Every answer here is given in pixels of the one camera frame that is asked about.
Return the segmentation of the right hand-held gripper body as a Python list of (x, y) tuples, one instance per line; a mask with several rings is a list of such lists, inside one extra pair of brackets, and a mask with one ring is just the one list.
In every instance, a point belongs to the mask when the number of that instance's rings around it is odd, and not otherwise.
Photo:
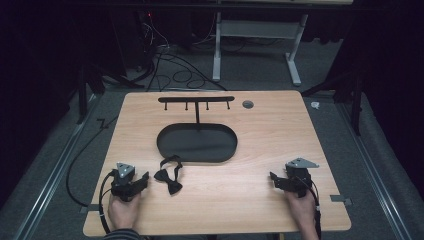
[(312, 178), (309, 168), (318, 168), (317, 163), (304, 158), (296, 158), (285, 164), (287, 179), (284, 183), (284, 190), (296, 193), (299, 198), (306, 195), (312, 188)]

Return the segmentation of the black bow tie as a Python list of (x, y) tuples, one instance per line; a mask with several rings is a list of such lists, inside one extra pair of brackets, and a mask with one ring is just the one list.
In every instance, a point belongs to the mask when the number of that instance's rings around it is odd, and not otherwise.
[[(171, 179), (168, 171), (164, 169), (164, 166), (168, 163), (176, 162), (177, 166), (174, 168), (174, 179)], [(170, 195), (178, 193), (183, 185), (178, 182), (179, 170), (183, 167), (180, 157), (173, 155), (171, 157), (165, 158), (160, 162), (160, 169), (155, 173), (154, 178), (159, 182), (164, 182), (167, 184), (168, 192)]]

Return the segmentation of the black tripod stand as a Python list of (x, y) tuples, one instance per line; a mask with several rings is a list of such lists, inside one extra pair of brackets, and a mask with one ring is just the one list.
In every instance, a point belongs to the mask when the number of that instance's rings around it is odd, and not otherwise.
[(335, 103), (351, 103), (350, 123), (356, 135), (360, 135), (359, 118), (362, 100), (363, 79), (358, 73), (347, 72), (334, 78), (330, 78), (318, 85), (301, 92), (303, 97), (309, 97), (323, 90), (335, 91), (333, 100)]
[(78, 71), (77, 77), (77, 91), (78, 91), (78, 107), (79, 119), (78, 124), (81, 124), (88, 117), (88, 97), (87, 88), (90, 88), (94, 95), (103, 95), (105, 93), (105, 86), (103, 84), (103, 77), (110, 77), (121, 85), (133, 89), (143, 89), (144, 86), (131, 82), (121, 75), (114, 74), (106, 69), (93, 64), (91, 62), (83, 63)]

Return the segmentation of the black hook rack with tray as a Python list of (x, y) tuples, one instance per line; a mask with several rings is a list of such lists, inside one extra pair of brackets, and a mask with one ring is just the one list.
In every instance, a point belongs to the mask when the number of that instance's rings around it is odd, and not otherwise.
[(164, 158), (178, 156), (181, 162), (222, 163), (236, 152), (238, 137), (232, 128), (219, 123), (200, 121), (199, 104), (225, 102), (230, 109), (234, 96), (219, 97), (159, 97), (158, 101), (167, 109), (169, 103), (194, 104), (195, 121), (174, 123), (163, 128), (156, 139), (159, 153)]

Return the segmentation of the person's right hand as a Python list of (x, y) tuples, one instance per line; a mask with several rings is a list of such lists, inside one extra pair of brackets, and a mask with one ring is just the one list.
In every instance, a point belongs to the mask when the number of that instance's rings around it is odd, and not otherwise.
[(315, 202), (311, 193), (299, 198), (296, 193), (285, 192), (286, 200), (290, 206), (290, 212), (298, 229), (302, 227), (315, 228)]

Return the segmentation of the white metal desk frame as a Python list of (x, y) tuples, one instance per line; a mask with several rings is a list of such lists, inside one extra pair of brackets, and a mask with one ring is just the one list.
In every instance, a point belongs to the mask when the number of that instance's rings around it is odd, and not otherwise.
[(293, 46), (285, 54), (285, 61), (294, 86), (301, 85), (301, 79), (295, 63), (301, 38), (303, 36), (308, 15), (304, 14), (297, 22), (265, 22), (253, 20), (224, 20), (221, 13), (216, 14), (215, 50), (213, 58), (212, 79), (216, 82), (221, 78), (221, 39), (223, 37), (290, 39)]

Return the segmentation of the person's left hand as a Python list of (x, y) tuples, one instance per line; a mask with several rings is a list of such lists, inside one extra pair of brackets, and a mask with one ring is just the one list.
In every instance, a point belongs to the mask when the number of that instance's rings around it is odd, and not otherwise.
[(135, 195), (129, 202), (114, 195), (110, 196), (108, 217), (114, 230), (134, 228), (138, 219), (140, 199), (140, 194)]

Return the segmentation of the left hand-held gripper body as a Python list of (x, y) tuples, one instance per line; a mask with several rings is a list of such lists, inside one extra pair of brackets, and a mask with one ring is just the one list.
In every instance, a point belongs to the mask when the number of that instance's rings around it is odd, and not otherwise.
[(113, 170), (114, 180), (111, 183), (111, 193), (119, 197), (124, 202), (130, 202), (135, 196), (133, 194), (133, 177), (135, 167), (132, 165), (117, 163), (117, 168)]

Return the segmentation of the metal floor rail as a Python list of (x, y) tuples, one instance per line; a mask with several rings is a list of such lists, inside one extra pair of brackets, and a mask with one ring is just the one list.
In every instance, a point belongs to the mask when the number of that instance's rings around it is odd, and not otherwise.
[(351, 118), (347, 107), (344, 104), (337, 104), (336, 108), (359, 151), (360, 159), (364, 165), (366, 175), (396, 239), (412, 240), (405, 221), (400, 215), (400, 211), (395, 204), (395, 201), (374, 165), (364, 142), (351, 126)]
[(43, 188), (33, 204), (30, 212), (25, 217), (24, 221), (20, 225), (13, 240), (30, 240), (38, 227), (41, 218), (43, 217), (58, 185), (64, 176), (67, 167), (70, 165), (70, 155), (75, 149), (75, 146), (82, 134), (82, 131), (88, 121), (88, 118), (92, 112), (96, 109), (101, 96), (92, 94), (88, 100), (88, 110), (86, 115), (78, 121), (74, 127), (68, 141), (66, 142), (60, 156), (56, 160), (56, 164), (48, 179), (46, 180)]

